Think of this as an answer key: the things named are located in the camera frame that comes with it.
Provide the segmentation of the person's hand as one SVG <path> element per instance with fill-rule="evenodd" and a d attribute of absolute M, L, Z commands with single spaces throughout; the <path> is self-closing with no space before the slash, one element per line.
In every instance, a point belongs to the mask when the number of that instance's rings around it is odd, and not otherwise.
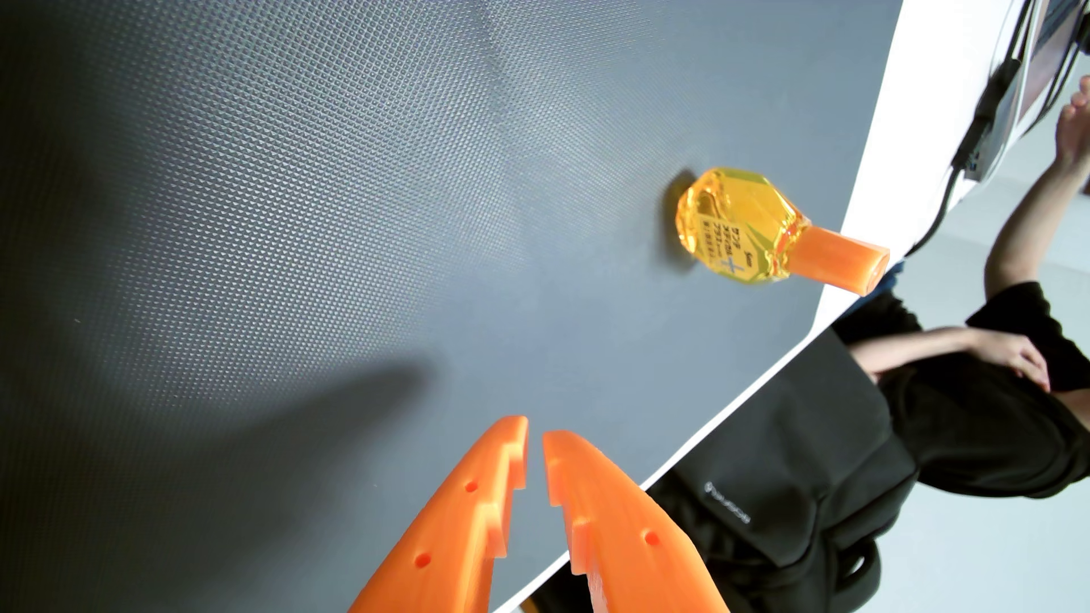
<path fill-rule="evenodd" d="M 1044 392 L 1052 390 L 1045 358 L 1028 337 L 1003 330 L 974 330 L 972 352 L 982 361 L 1010 369 Z"/>
<path fill-rule="evenodd" d="M 1055 159 L 1071 168 L 1089 165 L 1089 76 L 1078 82 L 1078 91 L 1059 111 L 1055 129 Z"/>

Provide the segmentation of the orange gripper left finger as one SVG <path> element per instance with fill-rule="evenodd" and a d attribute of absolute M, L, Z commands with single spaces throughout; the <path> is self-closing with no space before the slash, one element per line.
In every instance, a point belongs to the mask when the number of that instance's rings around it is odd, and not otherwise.
<path fill-rule="evenodd" d="M 525 488 L 524 414 L 487 429 L 429 496 L 350 612 L 488 612 L 508 553 L 512 492 Z"/>

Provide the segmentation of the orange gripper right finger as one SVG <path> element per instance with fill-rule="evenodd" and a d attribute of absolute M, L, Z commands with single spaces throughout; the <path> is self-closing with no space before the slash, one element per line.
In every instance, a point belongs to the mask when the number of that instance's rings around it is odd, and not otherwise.
<path fill-rule="evenodd" d="M 690 538 L 605 453 L 568 430 L 545 432 L 543 453 L 594 612 L 728 612 Z"/>

